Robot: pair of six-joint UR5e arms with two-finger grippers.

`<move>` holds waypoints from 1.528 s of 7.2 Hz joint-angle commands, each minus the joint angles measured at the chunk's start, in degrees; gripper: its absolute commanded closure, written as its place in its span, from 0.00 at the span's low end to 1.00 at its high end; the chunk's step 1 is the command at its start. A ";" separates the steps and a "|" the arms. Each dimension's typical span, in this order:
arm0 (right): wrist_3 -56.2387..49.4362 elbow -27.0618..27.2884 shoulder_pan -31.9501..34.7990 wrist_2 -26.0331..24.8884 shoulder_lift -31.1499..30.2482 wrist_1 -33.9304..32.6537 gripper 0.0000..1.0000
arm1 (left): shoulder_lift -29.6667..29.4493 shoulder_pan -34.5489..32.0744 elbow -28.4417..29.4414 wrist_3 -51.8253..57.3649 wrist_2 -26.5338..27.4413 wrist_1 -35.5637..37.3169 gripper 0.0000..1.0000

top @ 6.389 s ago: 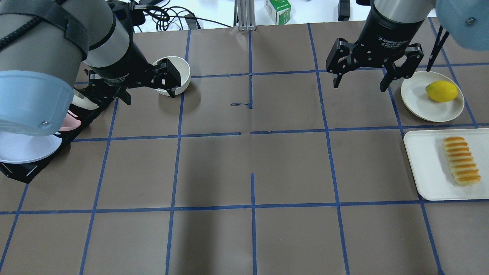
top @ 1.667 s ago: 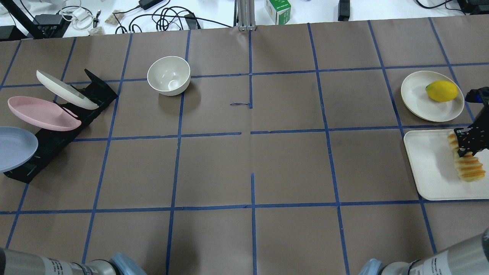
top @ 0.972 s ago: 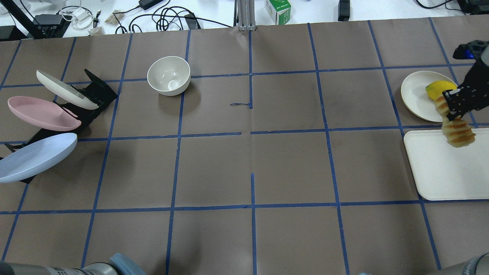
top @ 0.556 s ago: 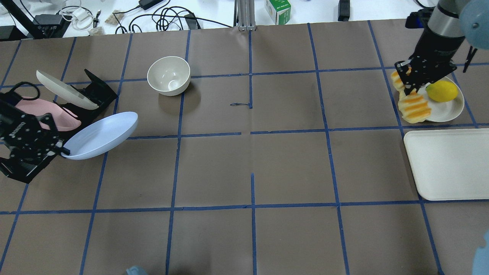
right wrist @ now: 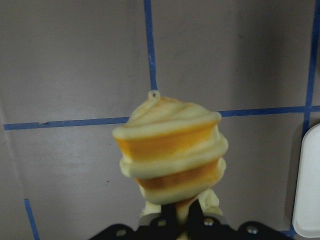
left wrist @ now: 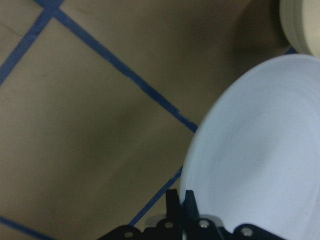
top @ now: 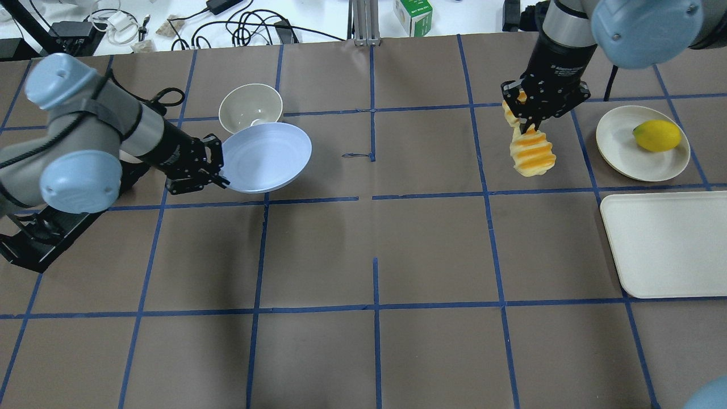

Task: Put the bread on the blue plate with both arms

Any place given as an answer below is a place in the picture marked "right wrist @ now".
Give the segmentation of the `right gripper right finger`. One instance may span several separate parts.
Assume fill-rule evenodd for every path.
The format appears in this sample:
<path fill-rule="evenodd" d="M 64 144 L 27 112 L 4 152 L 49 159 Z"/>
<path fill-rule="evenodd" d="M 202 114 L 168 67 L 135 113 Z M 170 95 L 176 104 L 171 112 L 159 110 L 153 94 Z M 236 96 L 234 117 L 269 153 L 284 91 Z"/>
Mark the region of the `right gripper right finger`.
<path fill-rule="evenodd" d="M 284 240 L 285 235 L 257 221 L 247 221 L 231 228 L 224 217 L 204 213 L 199 201 L 191 204 L 186 230 L 191 240 Z"/>

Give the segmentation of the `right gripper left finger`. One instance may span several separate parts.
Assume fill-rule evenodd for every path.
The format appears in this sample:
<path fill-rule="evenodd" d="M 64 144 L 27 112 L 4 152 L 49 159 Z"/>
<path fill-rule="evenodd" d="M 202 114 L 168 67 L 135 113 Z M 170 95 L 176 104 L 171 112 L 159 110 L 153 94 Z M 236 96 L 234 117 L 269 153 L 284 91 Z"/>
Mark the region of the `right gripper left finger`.
<path fill-rule="evenodd" d="M 162 205 L 159 213 L 151 213 L 139 219 L 136 230 L 125 224 L 113 224 L 97 233 L 91 240 L 176 240 L 179 225 L 173 204 Z"/>

